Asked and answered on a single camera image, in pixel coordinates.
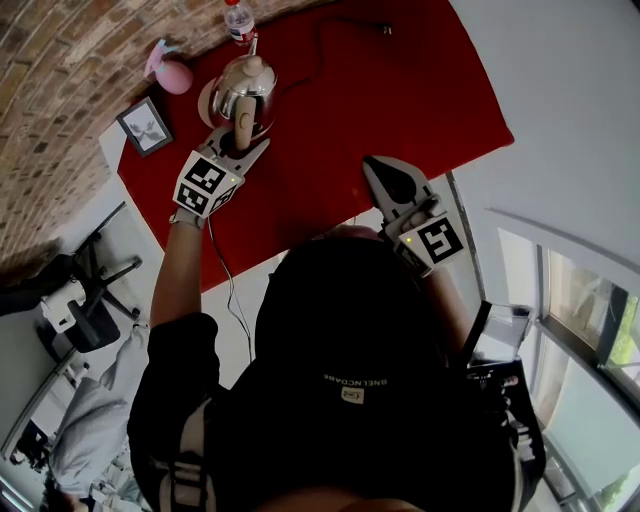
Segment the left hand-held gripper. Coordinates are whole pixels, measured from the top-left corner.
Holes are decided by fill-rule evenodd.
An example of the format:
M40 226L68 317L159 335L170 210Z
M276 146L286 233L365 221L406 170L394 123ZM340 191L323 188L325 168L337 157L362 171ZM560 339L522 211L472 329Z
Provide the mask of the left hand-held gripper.
M206 219L232 199L244 184L244 175L262 156L270 142L270 138L264 138L240 160L235 160L233 129L216 128L185 161L178 175L173 201Z

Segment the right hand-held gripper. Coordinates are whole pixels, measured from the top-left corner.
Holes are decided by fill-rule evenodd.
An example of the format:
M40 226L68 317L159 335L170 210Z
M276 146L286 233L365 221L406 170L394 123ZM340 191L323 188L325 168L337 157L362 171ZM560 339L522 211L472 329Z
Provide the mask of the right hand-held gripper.
M380 236L393 246L394 254L415 275L428 276L467 249L446 210L419 227L401 232L407 213L434 195L422 170L381 155L365 156L362 169L372 200L385 220Z

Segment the person's right hand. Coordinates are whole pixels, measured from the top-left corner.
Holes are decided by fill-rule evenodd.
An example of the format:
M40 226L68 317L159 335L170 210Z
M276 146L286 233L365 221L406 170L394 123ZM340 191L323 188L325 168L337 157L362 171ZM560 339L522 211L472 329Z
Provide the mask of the person's right hand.
M400 230L402 233L408 232L411 229L419 227L428 220L438 217L443 212L444 209L441 206L440 196L438 194L431 195L407 213L406 218L401 224Z

